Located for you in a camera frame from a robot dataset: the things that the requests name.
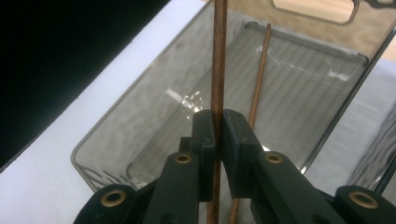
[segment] metal ring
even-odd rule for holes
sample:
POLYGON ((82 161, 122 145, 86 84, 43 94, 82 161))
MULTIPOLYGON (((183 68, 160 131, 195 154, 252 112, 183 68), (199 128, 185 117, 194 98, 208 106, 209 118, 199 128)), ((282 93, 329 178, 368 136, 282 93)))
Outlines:
POLYGON ((350 200, 352 202, 370 209, 375 209, 378 207, 378 202, 372 196, 361 192, 361 191, 352 191, 348 194, 350 200))
POLYGON ((283 158, 275 153, 266 153, 265 159, 272 163, 281 163, 283 161, 283 158))
POLYGON ((187 154, 181 154, 181 155, 178 155, 178 156, 175 158, 175 161, 176 161, 177 163, 181 163, 181 164, 189 163, 190 161, 192 161, 192 157, 189 156, 189 155, 187 155, 187 154))
POLYGON ((113 189, 102 196, 101 204, 104 207, 114 207, 117 206, 126 199, 126 193, 123 189, 113 189))

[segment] black clamp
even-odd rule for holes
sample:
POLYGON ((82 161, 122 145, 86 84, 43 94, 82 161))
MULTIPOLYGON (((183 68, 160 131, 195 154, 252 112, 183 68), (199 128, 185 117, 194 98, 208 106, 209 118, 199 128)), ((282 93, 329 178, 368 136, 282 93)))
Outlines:
MULTIPOLYGON (((396 208, 368 189, 341 187, 334 198, 315 189, 288 157, 263 151, 240 113, 224 110, 222 126, 231 195, 251 199, 256 223, 396 223, 396 208)), ((138 191, 121 185, 97 191, 75 223, 197 223, 198 203, 212 198, 215 150, 211 111, 200 111, 192 137, 181 138, 158 180, 138 191)))

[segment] transparent tub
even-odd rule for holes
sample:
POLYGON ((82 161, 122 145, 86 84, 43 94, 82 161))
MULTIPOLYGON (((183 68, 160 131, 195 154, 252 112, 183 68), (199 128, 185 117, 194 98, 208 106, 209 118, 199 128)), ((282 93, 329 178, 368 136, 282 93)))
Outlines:
MULTIPOLYGON (((229 1, 224 107, 248 117, 271 22, 254 132, 264 148, 306 171, 376 62, 395 18, 393 9, 359 1, 345 22, 292 13, 273 1, 229 1)), ((72 162, 92 190, 112 183, 140 189, 160 175, 180 137, 191 135, 192 115, 210 107, 212 30, 209 2, 76 147, 72 162)), ((225 175, 221 181, 221 209, 228 211, 225 175)), ((220 214, 220 223, 227 216, 220 214)))

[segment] black background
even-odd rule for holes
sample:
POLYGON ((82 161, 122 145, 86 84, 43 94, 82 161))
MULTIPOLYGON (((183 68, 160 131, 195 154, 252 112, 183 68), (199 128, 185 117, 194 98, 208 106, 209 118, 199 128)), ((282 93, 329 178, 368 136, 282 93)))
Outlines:
POLYGON ((0 1, 0 170, 167 2, 0 1))

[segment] wooden surface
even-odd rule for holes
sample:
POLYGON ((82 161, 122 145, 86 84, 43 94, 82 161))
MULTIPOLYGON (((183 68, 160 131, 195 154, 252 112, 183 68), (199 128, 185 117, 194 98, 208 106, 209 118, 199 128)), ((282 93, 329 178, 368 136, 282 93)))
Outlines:
POLYGON ((351 0, 274 0, 274 4, 281 9, 339 23, 348 21, 354 8, 351 0))

